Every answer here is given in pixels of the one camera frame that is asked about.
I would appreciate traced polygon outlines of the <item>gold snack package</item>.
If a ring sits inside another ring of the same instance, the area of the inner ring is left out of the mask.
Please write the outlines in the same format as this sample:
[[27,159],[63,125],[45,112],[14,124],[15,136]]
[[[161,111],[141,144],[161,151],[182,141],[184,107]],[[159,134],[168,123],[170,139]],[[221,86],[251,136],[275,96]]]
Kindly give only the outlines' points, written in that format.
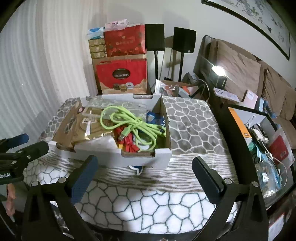
[[100,137],[114,137],[112,130],[106,130],[98,118],[86,117],[82,113],[76,115],[71,144],[92,141]]

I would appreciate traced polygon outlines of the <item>cardboard box with handles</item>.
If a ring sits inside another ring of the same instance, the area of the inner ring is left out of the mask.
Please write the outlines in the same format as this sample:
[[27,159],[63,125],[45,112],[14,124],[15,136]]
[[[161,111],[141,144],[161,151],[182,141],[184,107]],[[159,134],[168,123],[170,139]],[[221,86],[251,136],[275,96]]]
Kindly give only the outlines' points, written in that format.
[[[138,94],[104,94],[101,96],[103,100],[119,100],[124,102],[133,102],[136,104],[143,104],[147,107],[148,111],[153,111],[162,115],[167,120],[167,112],[164,104],[164,100],[161,95],[138,95]],[[106,149],[90,146],[89,144],[83,144],[77,146],[74,151],[68,151],[62,149],[58,144],[66,141],[69,136],[65,135],[64,129],[72,116],[76,114],[79,108],[85,107],[90,99],[83,97],[78,98],[78,102],[69,110],[65,118],[62,120],[58,127],[53,139],[49,142],[49,147],[63,159],[76,159],[85,160],[88,156],[93,155],[98,159],[100,166],[106,167],[126,167],[126,166],[145,166],[154,167],[157,169],[165,169],[171,158],[171,144],[170,144],[170,132],[166,131],[166,138],[164,140],[164,147],[155,149],[152,153],[125,153],[122,150]]]

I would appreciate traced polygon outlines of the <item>clear plastic parts bag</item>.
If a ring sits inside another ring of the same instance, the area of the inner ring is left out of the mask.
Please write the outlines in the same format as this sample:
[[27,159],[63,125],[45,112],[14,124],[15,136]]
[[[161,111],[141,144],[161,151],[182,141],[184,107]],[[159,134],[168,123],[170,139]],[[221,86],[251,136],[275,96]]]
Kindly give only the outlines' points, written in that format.
[[104,109],[112,105],[122,106],[135,115],[142,115],[147,113],[147,106],[144,104],[126,100],[107,99],[103,96],[93,97],[93,99],[91,99],[86,106],[88,108]]

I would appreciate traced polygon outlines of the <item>dark blue Fairwhale card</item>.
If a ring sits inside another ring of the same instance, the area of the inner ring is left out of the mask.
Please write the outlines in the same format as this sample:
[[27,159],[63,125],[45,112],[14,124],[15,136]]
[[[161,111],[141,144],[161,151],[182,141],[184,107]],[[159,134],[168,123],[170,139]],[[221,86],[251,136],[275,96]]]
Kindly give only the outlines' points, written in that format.
[[151,111],[147,113],[147,122],[135,127],[133,133],[135,145],[139,151],[153,151],[157,147],[158,137],[166,137],[166,124],[163,117]]

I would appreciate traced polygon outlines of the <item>grey honeycomb pattern blanket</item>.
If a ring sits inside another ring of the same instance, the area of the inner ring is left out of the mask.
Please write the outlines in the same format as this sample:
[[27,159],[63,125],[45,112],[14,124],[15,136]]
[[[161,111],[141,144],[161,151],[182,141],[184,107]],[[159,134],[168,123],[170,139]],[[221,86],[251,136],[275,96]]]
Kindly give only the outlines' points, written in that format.
[[201,229],[214,211],[193,171],[199,156],[221,177],[237,180],[227,144],[202,100],[157,98],[169,121],[171,158],[165,169],[101,168],[82,200],[82,218],[133,233],[179,234]]

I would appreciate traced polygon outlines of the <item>orange edged storage box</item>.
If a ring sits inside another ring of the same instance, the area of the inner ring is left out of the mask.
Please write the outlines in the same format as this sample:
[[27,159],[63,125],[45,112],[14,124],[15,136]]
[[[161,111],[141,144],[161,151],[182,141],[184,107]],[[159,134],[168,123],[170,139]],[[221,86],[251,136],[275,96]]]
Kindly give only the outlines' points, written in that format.
[[239,181],[259,183],[266,208],[294,185],[294,156],[279,129],[265,113],[229,105],[222,111],[226,143]]

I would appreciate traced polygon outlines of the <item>white curtain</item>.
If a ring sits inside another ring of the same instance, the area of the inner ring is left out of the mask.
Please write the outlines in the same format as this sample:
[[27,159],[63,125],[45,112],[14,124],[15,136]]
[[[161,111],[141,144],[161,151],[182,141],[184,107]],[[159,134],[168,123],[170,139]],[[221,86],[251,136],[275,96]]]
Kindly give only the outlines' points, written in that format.
[[38,139],[61,104],[95,95],[87,30],[99,1],[25,1],[1,31],[1,137]]

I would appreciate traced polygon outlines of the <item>white phone case box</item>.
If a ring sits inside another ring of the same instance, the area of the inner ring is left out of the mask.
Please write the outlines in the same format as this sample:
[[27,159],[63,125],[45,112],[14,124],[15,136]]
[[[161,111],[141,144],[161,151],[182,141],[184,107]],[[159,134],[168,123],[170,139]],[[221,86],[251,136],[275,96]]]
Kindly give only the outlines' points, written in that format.
[[240,102],[239,98],[235,94],[232,94],[230,92],[227,92],[225,90],[222,90],[222,89],[219,89],[216,87],[214,87],[213,90],[214,90],[215,96],[217,96],[217,97],[220,97],[220,98],[232,101],[232,102],[236,102],[236,103]]

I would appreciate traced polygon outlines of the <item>bright desk lamp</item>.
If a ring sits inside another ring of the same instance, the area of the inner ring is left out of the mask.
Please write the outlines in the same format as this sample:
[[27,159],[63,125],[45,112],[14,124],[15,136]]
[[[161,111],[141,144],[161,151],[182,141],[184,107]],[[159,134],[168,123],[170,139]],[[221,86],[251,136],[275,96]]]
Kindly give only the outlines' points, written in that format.
[[217,76],[222,76],[226,77],[226,72],[225,69],[221,66],[213,66],[211,70],[217,75]]

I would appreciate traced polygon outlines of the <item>red Collection gift bag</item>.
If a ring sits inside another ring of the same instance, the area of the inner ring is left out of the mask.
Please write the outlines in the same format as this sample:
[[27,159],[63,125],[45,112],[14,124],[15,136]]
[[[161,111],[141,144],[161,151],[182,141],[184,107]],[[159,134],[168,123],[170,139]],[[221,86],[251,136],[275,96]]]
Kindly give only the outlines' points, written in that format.
[[145,54],[94,59],[93,67],[103,94],[147,93]]

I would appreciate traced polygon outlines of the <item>stacked gold tea boxes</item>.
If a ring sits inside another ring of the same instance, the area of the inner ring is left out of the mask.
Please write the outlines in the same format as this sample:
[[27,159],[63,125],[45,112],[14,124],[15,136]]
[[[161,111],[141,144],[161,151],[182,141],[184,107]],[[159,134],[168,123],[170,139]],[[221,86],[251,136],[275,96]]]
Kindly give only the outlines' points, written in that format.
[[92,59],[107,57],[105,39],[92,39],[88,43]]

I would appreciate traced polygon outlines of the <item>red patterned gift box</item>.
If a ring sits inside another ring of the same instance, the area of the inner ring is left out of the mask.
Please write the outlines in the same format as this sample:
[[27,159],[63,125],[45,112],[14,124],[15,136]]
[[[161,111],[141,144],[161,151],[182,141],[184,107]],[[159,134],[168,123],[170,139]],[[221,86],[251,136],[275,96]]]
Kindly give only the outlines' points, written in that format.
[[104,33],[107,57],[145,54],[145,25]]

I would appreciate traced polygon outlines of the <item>black speaker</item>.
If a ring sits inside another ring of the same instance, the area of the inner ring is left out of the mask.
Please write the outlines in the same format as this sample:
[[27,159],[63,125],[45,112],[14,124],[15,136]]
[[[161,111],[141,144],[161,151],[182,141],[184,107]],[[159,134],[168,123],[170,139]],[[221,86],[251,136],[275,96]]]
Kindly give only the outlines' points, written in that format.
[[193,54],[196,45],[196,31],[174,27],[172,49],[181,54],[178,82],[182,80],[182,71],[185,54]]
[[155,77],[158,79],[158,51],[165,51],[164,24],[145,24],[145,46],[148,52],[154,53]]

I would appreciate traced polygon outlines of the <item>left black speaker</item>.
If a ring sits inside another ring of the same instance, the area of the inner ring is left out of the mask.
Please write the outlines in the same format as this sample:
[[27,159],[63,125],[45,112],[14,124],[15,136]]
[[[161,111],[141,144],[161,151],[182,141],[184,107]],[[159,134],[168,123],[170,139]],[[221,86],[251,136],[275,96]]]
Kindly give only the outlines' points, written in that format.
[[155,77],[158,79],[158,51],[165,51],[164,24],[145,24],[145,46],[148,52],[154,53]]

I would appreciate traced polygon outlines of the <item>framed wall painting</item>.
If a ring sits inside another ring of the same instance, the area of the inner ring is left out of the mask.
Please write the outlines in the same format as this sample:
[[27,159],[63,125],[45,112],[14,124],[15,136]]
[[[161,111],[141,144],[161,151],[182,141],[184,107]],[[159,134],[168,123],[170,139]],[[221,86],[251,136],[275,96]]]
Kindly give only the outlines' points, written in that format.
[[225,11],[256,29],[290,59],[290,32],[268,1],[214,0],[203,4]]

